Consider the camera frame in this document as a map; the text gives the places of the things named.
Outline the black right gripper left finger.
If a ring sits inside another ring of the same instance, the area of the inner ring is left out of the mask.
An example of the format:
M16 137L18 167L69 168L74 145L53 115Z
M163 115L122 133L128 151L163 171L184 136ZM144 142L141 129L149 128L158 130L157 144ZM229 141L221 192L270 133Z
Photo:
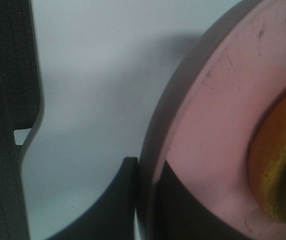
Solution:
M50 240L133 240L138 159L126 157L102 196Z

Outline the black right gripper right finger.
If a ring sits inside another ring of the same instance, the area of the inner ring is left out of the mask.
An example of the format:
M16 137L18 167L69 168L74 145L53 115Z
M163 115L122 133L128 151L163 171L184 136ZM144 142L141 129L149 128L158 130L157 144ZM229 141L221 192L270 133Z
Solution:
M205 208L166 162L155 205L157 240L244 240L246 237Z

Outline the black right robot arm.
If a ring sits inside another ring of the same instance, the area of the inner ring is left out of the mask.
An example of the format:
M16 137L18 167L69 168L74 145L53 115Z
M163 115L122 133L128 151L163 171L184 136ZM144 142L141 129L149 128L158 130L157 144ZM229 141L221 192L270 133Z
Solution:
M136 240L137 158L234 0L0 0L0 240Z

